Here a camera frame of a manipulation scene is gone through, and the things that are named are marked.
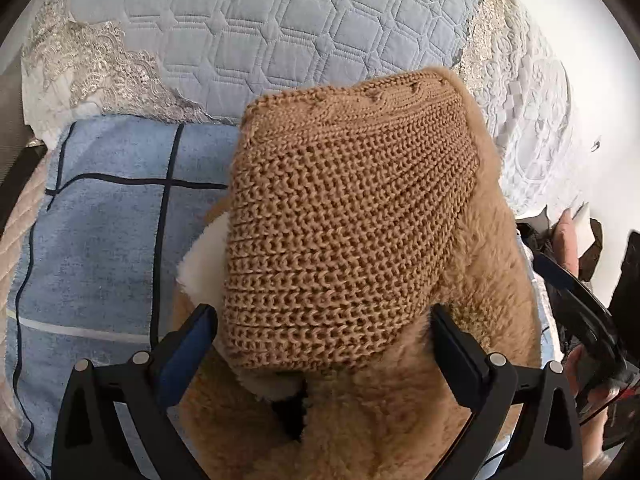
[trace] light blue quilted fabric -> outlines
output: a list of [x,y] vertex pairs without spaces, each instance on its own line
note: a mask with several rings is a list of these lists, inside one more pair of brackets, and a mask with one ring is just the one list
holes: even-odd
[[130,50],[214,118],[265,91],[354,84],[451,67],[478,0],[69,0],[80,22],[115,20]]

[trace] white stripe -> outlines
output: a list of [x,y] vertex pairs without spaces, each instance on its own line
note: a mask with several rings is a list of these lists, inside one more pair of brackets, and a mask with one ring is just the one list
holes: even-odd
[[[7,316],[15,319],[15,311],[6,310]],[[75,337],[85,337],[88,339],[100,339],[103,341],[115,341],[119,343],[135,343],[148,344],[149,336],[140,334],[127,334],[122,332],[104,332],[103,330],[92,330],[90,328],[78,328],[75,326],[52,325],[51,323],[42,323],[33,319],[25,319],[20,316],[20,324],[40,330],[41,332],[49,332],[52,334],[71,335]]]

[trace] knitted hat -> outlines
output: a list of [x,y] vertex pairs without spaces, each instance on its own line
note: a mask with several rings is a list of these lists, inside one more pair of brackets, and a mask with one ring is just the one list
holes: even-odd
[[476,185],[437,72],[266,96],[234,160],[223,337],[245,367],[359,366],[428,308]]

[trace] plush toy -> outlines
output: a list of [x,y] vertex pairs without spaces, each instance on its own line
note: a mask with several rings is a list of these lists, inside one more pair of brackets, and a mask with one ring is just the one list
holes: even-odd
[[[434,304],[485,351],[540,365],[499,171],[444,69],[247,108],[229,196],[175,298],[176,325],[199,303],[220,321],[180,406],[211,478],[423,480],[469,416],[434,361]],[[272,402],[304,394],[295,440]]]

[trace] white fur patch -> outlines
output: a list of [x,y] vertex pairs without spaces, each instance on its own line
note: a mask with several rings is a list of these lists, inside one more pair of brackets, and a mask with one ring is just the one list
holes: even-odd
[[[209,224],[178,265],[177,281],[195,306],[206,303],[216,309],[218,319],[225,307],[225,248],[229,214],[224,213]],[[213,346],[228,363],[222,338],[217,335]],[[242,386],[267,400],[283,400],[302,387],[302,373],[279,374],[247,370],[231,366]]]

